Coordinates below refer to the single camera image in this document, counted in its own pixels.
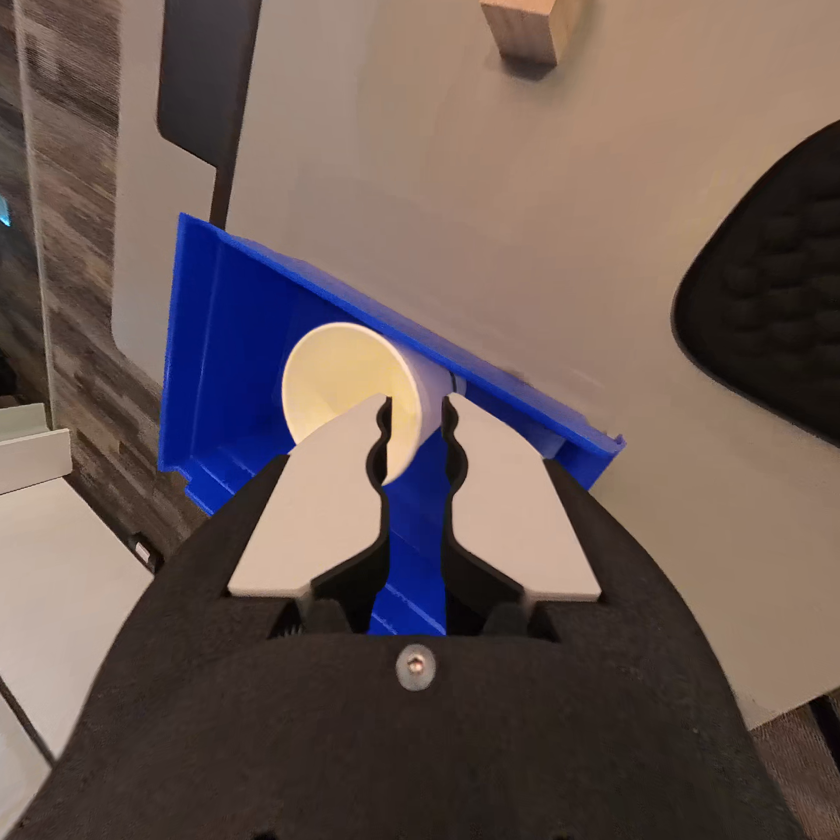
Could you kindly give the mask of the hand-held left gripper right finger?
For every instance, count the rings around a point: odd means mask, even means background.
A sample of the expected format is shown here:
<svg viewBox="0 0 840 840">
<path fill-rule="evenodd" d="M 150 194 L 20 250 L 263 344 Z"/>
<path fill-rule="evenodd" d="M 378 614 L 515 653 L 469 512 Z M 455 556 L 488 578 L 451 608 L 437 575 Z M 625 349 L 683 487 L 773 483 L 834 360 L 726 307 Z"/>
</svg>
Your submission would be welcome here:
<svg viewBox="0 0 840 840">
<path fill-rule="evenodd" d="M 464 395 L 444 398 L 441 431 L 447 635 L 479 635 L 499 609 L 527 626 L 541 605 L 597 603 L 602 587 L 554 485 L 556 462 Z"/>
</svg>

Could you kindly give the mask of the white paper cup green band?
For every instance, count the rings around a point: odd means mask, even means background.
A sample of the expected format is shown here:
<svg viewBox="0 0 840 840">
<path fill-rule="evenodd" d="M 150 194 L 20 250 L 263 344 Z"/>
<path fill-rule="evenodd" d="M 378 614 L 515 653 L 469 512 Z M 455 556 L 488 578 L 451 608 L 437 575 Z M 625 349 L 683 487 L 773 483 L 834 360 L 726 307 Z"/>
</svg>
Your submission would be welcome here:
<svg viewBox="0 0 840 840">
<path fill-rule="evenodd" d="M 280 380 L 282 411 L 296 444 L 368 397 L 390 397 L 386 485 L 406 472 L 438 430 L 450 393 L 464 395 L 466 381 L 407 344 L 351 322 L 306 333 L 291 349 Z"/>
</svg>

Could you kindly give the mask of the blue plastic bin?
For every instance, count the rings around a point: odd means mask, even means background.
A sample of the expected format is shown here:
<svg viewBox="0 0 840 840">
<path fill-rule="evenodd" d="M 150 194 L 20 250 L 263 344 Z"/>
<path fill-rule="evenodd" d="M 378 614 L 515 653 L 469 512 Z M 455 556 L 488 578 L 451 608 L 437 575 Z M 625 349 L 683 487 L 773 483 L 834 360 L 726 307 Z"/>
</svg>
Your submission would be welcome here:
<svg viewBox="0 0 840 840">
<path fill-rule="evenodd" d="M 512 374 L 442 339 L 342 282 L 298 259 L 281 256 L 232 236 L 200 219 L 181 215 L 178 224 L 170 319 L 164 359 L 160 466 L 180 473 L 186 495 L 221 527 L 211 548 L 244 523 L 234 538 L 230 570 L 222 594 L 236 602 L 227 583 L 264 510 L 270 492 L 296 444 L 280 400 L 280 380 L 291 349 L 309 331 L 330 322 L 351 322 L 440 364 L 466 383 L 471 402 L 513 427 L 548 460 L 556 462 L 553 482 L 571 479 L 587 490 L 623 449 L 620 438 L 593 428 L 576 411 L 526 385 Z M 446 635 L 441 542 L 449 483 L 447 448 L 441 424 L 420 447 L 405 473 L 384 492 L 390 505 L 391 567 L 378 595 L 402 597 L 392 634 Z M 582 528 L 574 525 L 571 504 L 562 500 L 602 587 Z M 299 612 L 294 601 L 291 608 Z M 316 602 L 301 621 L 312 630 L 319 611 L 339 603 Z"/>
</svg>

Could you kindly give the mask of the black quilted wrist rest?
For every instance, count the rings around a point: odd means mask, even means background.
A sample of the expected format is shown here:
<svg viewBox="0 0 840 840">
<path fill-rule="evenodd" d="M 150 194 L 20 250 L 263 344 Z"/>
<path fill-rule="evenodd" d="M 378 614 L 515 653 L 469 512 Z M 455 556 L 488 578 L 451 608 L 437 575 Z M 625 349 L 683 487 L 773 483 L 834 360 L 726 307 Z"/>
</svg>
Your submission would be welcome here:
<svg viewBox="0 0 840 840">
<path fill-rule="evenodd" d="M 713 381 L 839 446 L 839 122 L 738 201 L 679 283 L 671 326 Z"/>
</svg>

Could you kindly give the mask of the light wooden cube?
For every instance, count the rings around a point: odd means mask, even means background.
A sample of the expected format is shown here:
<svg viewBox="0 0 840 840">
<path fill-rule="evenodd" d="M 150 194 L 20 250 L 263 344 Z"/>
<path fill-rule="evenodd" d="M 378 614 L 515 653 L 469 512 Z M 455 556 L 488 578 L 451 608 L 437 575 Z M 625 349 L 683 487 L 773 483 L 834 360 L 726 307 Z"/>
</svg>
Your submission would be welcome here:
<svg viewBox="0 0 840 840">
<path fill-rule="evenodd" d="M 556 67 L 581 21 L 586 1 L 481 1 L 501 56 Z"/>
</svg>

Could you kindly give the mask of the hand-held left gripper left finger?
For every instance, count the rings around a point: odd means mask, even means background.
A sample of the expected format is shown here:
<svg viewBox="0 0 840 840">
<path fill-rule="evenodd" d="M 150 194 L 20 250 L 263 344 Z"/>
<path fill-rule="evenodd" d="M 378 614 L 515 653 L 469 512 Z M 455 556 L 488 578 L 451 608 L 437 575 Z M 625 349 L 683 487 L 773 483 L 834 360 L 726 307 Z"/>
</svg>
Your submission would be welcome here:
<svg viewBox="0 0 840 840">
<path fill-rule="evenodd" d="M 392 399 L 374 394 L 297 444 L 227 583 L 234 597 L 281 597 L 305 616 L 335 601 L 352 631 L 370 632 L 390 573 L 383 486 Z"/>
</svg>

